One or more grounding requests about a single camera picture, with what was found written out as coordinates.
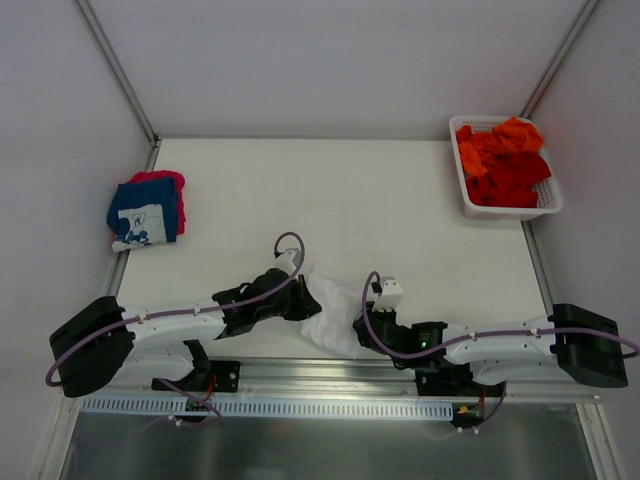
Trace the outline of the white t-shirt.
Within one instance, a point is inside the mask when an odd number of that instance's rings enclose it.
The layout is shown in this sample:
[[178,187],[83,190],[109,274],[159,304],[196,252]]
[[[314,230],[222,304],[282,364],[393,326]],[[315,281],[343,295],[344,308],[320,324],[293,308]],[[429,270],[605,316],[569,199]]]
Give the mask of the white t-shirt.
[[319,261],[311,267],[306,282],[321,311],[301,322],[302,337],[334,357],[365,359],[367,350],[353,328],[361,316],[361,294],[354,284]]

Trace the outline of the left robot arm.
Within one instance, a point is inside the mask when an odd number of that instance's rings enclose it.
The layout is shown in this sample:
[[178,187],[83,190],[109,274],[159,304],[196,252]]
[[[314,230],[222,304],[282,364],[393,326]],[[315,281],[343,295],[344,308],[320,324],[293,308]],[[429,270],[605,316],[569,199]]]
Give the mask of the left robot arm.
[[321,313],[303,276],[271,268],[192,307],[133,312],[103,296],[49,338],[54,363],[45,382],[69,398],[107,386],[206,392],[222,374],[204,344],[249,333],[271,318],[300,322]]

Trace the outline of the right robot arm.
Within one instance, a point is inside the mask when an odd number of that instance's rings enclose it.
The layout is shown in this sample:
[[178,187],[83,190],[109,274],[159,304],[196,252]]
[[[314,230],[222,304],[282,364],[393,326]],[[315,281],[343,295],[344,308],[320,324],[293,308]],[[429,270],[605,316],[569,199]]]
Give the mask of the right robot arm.
[[371,303],[353,323],[359,344],[415,374],[421,396],[500,396],[513,381],[568,381],[593,388],[628,384],[626,343],[615,321],[572,304],[549,315],[475,330],[447,322],[410,327]]

